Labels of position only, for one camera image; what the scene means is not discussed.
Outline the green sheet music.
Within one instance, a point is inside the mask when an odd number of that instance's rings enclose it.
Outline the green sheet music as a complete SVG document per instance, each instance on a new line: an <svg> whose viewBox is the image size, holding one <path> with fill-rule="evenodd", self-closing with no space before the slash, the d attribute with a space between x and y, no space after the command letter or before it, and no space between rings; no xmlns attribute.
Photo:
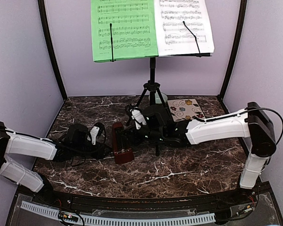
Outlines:
<svg viewBox="0 0 283 226"><path fill-rule="evenodd" d="M91 29L96 63L158 56L152 0L92 0Z"/></svg>

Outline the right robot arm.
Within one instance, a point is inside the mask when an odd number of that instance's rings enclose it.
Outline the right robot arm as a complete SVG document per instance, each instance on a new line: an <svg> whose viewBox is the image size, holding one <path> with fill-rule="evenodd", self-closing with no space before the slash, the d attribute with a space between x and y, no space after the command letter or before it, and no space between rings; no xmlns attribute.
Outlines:
<svg viewBox="0 0 283 226"><path fill-rule="evenodd" d="M266 114L268 108L260 107L256 102L249 102L246 108L234 113L183 121L174 121L163 105L150 105L144 110L127 105L125 111L135 123L133 137L156 145L181 148L213 140L249 137L251 150L240 176L240 187L231 195L235 204L248 199L249 189L255 186L281 140L275 137L274 124Z"/></svg>

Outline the black music stand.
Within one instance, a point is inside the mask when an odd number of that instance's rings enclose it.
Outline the black music stand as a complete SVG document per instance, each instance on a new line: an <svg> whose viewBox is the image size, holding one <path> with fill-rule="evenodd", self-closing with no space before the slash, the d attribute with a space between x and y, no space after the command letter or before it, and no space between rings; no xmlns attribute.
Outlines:
<svg viewBox="0 0 283 226"><path fill-rule="evenodd" d="M185 21L183 21L182 24L184 25L186 30L188 30L192 34L192 36L194 37L195 42L196 42L196 46L197 46L197 51L198 51L196 54L187 54L187 56L195 56L195 57L208 57L208 56L210 56L210 53L205 53L205 54L201 53L196 35L186 25ZM111 35L111 47L113 47L113 44L112 44L112 41L113 41L113 39L112 39L112 24L111 23L110 23L110 35ZM146 92L148 91L150 93L150 100L149 100L150 105L156 104L155 94L157 93L163 107L166 109L166 102L164 101L164 99L162 97L162 94L161 94L161 91L160 91L160 84L155 82L155 70L156 70L156 57L150 57L150 80L148 80L148 82L143 85L144 90L143 90L141 96L139 97L138 102L134 106L139 107L139 105L142 102ZM126 122L127 127L130 125L131 121L133 121L133 120L128 119L128 121ZM159 145L157 144L155 146L155 148L156 148L155 155L159 156L159 154L160 154Z"/></svg>

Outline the brown wooden metronome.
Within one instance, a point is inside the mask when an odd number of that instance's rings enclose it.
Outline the brown wooden metronome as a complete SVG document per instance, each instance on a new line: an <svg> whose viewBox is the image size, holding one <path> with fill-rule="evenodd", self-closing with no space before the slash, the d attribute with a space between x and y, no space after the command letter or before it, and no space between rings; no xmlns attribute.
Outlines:
<svg viewBox="0 0 283 226"><path fill-rule="evenodd" d="M115 164L125 164L134 160L133 151L123 131L124 127L121 122L112 125L112 149Z"/></svg>

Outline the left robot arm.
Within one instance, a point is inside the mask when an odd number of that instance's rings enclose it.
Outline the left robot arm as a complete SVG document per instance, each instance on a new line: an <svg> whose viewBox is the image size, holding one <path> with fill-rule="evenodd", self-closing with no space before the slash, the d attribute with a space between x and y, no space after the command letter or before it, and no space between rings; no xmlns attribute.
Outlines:
<svg viewBox="0 0 283 226"><path fill-rule="evenodd" d="M74 157L102 159L111 147L106 144L105 126L97 122L91 129L82 124L72 124L66 134L54 140L40 138L8 129L0 121L0 175L38 193L47 205L57 202L57 194L45 176L13 160L12 154L63 162Z"/></svg>

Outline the white sheet music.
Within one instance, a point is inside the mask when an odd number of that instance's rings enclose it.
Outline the white sheet music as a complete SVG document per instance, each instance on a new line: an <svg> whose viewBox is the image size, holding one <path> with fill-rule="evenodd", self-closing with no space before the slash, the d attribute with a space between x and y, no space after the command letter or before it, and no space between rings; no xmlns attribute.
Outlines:
<svg viewBox="0 0 283 226"><path fill-rule="evenodd" d="M204 0L155 0L154 15L160 57L214 53Z"/></svg>

